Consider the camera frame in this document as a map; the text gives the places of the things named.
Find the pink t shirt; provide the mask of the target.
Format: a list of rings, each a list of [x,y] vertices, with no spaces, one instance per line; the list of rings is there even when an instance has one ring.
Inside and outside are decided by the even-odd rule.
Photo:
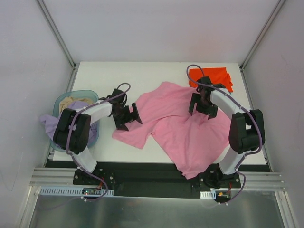
[[[188,111],[194,88],[163,82],[136,100],[142,123],[133,121],[127,131],[116,130],[112,138],[143,149],[149,136],[166,152],[186,179],[204,172],[229,146],[230,119],[218,111],[207,115]]]

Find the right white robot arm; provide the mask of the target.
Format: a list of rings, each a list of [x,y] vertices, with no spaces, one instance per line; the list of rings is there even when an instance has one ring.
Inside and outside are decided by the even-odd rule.
[[[265,143],[263,113],[258,109],[247,110],[222,84],[213,84],[208,76],[201,77],[195,83],[198,86],[192,94],[189,113],[195,110],[213,119],[221,109],[230,119],[230,148],[218,164],[220,172],[214,175],[214,183],[223,188],[230,183],[230,175],[238,171],[243,160],[262,149]]]

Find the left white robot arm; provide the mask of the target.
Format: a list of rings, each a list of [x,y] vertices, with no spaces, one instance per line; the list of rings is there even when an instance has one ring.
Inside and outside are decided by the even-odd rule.
[[[92,157],[89,148],[90,126],[104,117],[112,116],[115,127],[128,131],[127,123],[142,121],[136,103],[129,108],[126,103],[126,92],[115,88],[111,95],[100,98],[97,102],[77,110],[63,110],[55,130],[53,141],[71,156],[77,167],[84,173],[84,179],[91,185],[100,181],[100,172],[95,170],[97,161]]]

